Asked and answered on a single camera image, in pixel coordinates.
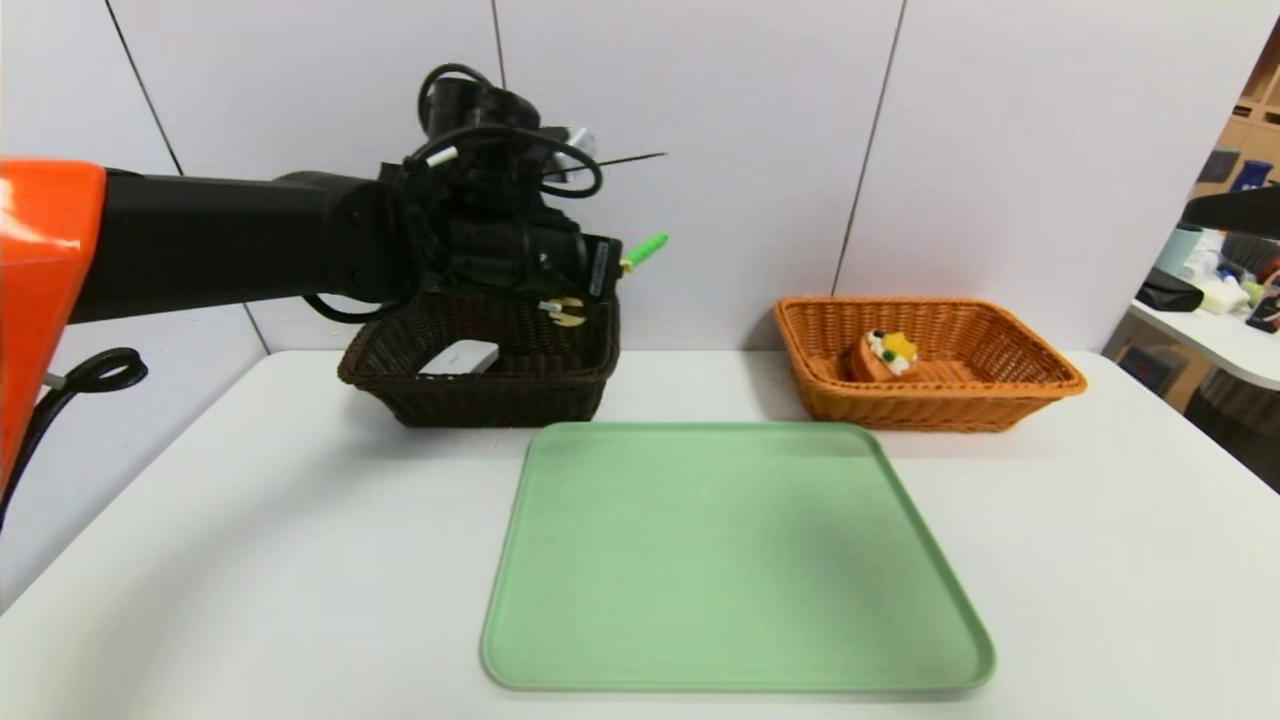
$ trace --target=brown wicker basket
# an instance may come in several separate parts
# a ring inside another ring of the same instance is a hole
[[[562,328],[529,301],[424,295],[399,315],[361,328],[338,365],[343,382],[372,393],[412,428],[536,428],[590,420],[618,363],[618,304]],[[498,343],[476,375],[420,375],[460,340]]]

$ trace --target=black bag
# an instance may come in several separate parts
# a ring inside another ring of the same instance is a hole
[[[1152,268],[1138,290],[1138,302],[1155,310],[1190,313],[1204,301],[1204,293],[1192,283]]]

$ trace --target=wicker basket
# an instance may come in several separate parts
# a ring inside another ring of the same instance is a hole
[[[800,398],[819,420],[902,430],[1004,430],[1085,380],[1044,340],[989,302],[792,297],[774,309]],[[850,352],[873,329],[920,347],[916,379],[852,382]]]
[[[618,304],[562,328],[532,302],[424,295],[404,313],[361,328],[338,366],[343,382],[372,393],[412,428],[536,428],[590,420],[618,363]],[[460,340],[498,343],[498,361],[476,375],[420,375]]]

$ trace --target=toy food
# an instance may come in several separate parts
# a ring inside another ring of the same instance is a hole
[[[887,383],[911,379],[919,350],[905,333],[872,331],[852,352],[854,379],[864,383]]]

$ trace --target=blue cup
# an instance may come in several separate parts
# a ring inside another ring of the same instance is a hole
[[[1272,167],[1271,163],[1263,163],[1262,160],[1245,160],[1244,167],[1240,168],[1240,174],[1235,176],[1235,182],[1231,183],[1231,192],[1262,187],[1267,183],[1267,176],[1271,174]]]

